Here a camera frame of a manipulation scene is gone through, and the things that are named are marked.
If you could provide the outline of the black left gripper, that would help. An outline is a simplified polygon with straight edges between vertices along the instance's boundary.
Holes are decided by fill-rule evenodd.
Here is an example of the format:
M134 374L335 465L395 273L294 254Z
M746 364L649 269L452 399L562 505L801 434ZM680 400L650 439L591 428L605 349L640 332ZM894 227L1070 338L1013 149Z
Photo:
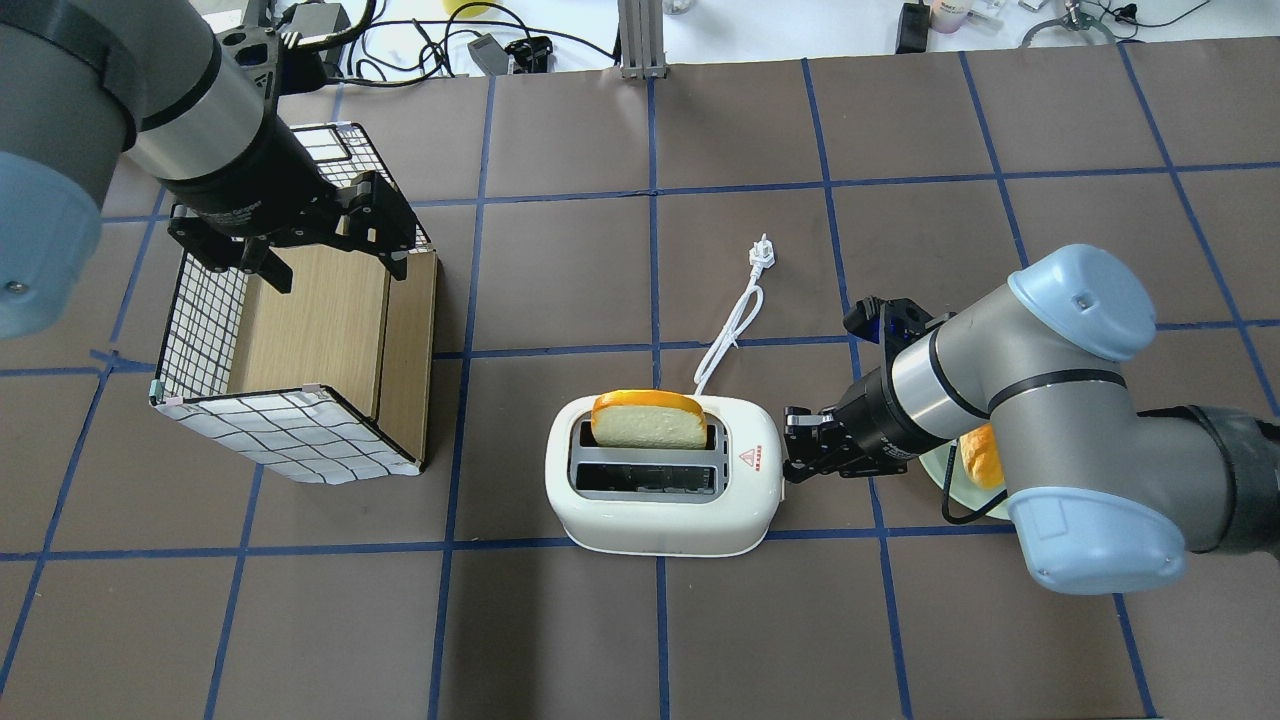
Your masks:
M404 281L416 247L419 222L396 183L379 170L360 172L347 186L321 181L280 219L252 220L238 228L178 202L166 232L212 273L256 275L278 293L289 293L293 272L278 249L326 246L379 260L394 281Z

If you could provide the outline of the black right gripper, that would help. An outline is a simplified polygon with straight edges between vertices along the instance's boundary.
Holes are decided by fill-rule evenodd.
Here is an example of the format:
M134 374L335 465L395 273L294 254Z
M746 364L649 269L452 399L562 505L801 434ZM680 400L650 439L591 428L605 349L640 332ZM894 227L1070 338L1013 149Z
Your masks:
M817 475L881 477L906 471L913 460L913 430L890 391L882 368L856 380L818 425L817 456L791 457L783 479L800 484ZM809 407L786 406L787 437L810 437L817 415Z

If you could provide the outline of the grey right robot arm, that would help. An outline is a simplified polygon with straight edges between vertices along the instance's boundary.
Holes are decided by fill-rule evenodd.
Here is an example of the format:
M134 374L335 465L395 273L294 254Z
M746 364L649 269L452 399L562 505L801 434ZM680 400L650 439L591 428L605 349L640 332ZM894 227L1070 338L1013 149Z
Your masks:
M1112 254L1061 247L947 316L868 297L844 324L881 365L829 407L786 410L786 480L887 475L987 424L1027 569L1050 591L1148 591L1189 553L1277 552L1277 423L1135 410L1123 364L1153 341L1155 306Z

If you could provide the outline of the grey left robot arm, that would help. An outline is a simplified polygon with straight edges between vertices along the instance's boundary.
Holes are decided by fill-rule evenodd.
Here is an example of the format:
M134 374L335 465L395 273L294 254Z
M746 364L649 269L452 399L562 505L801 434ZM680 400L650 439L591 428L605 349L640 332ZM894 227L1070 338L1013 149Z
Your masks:
M403 281L420 231L403 193L375 170L333 184L276 110L375 13L308 37L268 15L219 33L187 1L5 1L3 337L67 310L120 156L172 193L168 233L206 272L289 293L280 251L320 246Z

